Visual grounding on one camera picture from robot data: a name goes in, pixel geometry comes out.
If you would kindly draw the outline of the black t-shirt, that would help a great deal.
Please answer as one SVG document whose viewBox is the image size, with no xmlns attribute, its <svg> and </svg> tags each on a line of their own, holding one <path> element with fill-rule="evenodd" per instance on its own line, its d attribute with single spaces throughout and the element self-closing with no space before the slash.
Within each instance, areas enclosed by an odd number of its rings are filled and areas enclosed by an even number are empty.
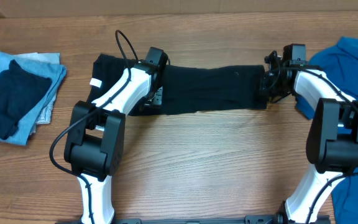
<svg viewBox="0 0 358 224">
<path fill-rule="evenodd" d="M 259 96 L 262 65 L 186 68 L 166 65 L 162 76 L 162 105 L 134 109 L 131 116 L 174 115 L 197 111 L 267 108 Z"/>
</svg>

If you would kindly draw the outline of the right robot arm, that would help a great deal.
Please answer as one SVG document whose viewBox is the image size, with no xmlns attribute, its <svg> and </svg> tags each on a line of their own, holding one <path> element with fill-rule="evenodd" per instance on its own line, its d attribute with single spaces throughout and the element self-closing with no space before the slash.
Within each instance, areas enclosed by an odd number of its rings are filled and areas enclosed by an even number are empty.
<svg viewBox="0 0 358 224">
<path fill-rule="evenodd" d="M 296 190 L 275 215 L 246 217 L 247 223 L 329 223 L 318 214 L 325 200 L 345 178 L 358 171 L 358 101 L 339 89 L 317 66 L 296 51 L 264 58 L 269 70 L 259 91 L 272 103 L 288 95 L 303 97 L 314 109 L 306 140 L 309 166 Z"/>
</svg>

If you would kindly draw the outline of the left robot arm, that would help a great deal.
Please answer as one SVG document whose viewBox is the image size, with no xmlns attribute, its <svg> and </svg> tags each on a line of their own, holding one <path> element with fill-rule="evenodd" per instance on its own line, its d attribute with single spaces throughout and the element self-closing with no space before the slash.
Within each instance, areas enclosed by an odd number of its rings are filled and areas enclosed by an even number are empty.
<svg viewBox="0 0 358 224">
<path fill-rule="evenodd" d="M 160 88 L 166 60 L 141 60 L 122 71 L 120 79 L 103 95 L 74 106 L 64 159 L 81 186 L 80 223 L 112 223 L 112 177 L 124 150 L 126 118 L 141 101 L 151 100 Z"/>
</svg>

